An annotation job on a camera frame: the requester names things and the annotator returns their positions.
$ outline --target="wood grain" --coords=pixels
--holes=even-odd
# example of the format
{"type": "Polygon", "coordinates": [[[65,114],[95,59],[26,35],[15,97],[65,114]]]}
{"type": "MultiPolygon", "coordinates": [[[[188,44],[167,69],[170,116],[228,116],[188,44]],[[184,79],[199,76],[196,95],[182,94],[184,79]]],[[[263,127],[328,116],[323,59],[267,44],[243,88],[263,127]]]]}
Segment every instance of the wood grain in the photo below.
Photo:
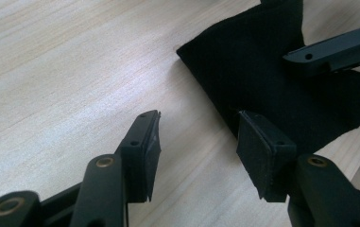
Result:
{"type": "MultiPolygon", "coordinates": [[[[289,226],[286,204],[258,199],[236,140],[175,53],[257,4],[0,0],[0,196],[29,189],[44,200],[80,182],[136,115],[157,109],[153,200],[129,206],[131,226],[289,226]]],[[[360,1],[305,1],[308,44],[358,27],[360,1]]],[[[319,153],[351,179],[360,128],[319,153]]]]}

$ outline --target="black fabric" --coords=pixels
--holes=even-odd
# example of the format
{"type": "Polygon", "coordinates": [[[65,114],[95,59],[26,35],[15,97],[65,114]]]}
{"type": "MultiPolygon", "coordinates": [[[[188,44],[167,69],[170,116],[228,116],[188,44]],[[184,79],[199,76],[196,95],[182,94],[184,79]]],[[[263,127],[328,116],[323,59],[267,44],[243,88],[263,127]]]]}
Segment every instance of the black fabric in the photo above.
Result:
{"type": "Polygon", "coordinates": [[[282,56],[304,46],[301,23],[301,0],[266,0],[177,51],[235,136],[241,110],[264,115],[299,153],[313,153],[360,126],[360,73],[287,74],[282,56]]]}

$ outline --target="wooden table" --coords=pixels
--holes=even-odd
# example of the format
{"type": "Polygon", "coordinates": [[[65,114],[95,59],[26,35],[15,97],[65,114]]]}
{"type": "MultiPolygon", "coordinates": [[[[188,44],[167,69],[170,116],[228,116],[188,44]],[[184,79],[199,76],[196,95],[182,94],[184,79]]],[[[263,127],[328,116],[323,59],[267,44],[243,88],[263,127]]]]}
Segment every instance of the wooden table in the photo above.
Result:
{"type": "MultiPolygon", "coordinates": [[[[136,115],[156,109],[153,200],[129,206],[131,226],[289,226],[286,204],[258,199],[235,138],[175,53],[257,4],[0,0],[0,196],[28,189],[44,200],[80,182],[136,115]]],[[[358,27],[360,1],[305,1],[308,44],[358,27]]],[[[360,128],[319,153],[351,179],[360,128]]]]}

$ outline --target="brass rivet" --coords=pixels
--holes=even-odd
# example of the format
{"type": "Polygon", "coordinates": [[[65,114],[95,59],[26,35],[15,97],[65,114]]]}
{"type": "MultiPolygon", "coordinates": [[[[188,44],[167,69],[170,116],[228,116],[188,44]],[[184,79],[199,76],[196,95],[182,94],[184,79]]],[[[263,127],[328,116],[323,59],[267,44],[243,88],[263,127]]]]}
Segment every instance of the brass rivet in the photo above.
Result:
{"type": "Polygon", "coordinates": [[[111,166],[112,163],[114,163],[114,159],[112,158],[101,158],[97,160],[96,165],[98,167],[107,167],[107,166],[111,166]]]}
{"type": "Polygon", "coordinates": [[[310,157],[307,159],[307,162],[312,166],[317,166],[317,167],[327,166],[327,162],[324,159],[318,157],[310,157]]]}
{"type": "Polygon", "coordinates": [[[25,202],[24,198],[14,197],[0,203],[0,217],[14,213],[25,202]]]}

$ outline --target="light wood surface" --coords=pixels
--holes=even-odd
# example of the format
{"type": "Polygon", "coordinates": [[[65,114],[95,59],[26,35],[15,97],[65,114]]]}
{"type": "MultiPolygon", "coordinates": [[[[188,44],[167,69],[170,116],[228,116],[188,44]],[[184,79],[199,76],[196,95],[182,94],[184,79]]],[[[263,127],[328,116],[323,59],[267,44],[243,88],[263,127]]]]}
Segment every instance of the light wood surface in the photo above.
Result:
{"type": "MultiPolygon", "coordinates": [[[[0,0],[0,196],[42,200],[112,153],[136,115],[162,112],[151,203],[130,226],[289,226],[239,161],[236,140],[175,50],[258,1],[0,0]]],[[[360,27],[360,1],[305,1],[308,44],[360,27]]],[[[351,179],[360,128],[320,154],[351,179]]]]}

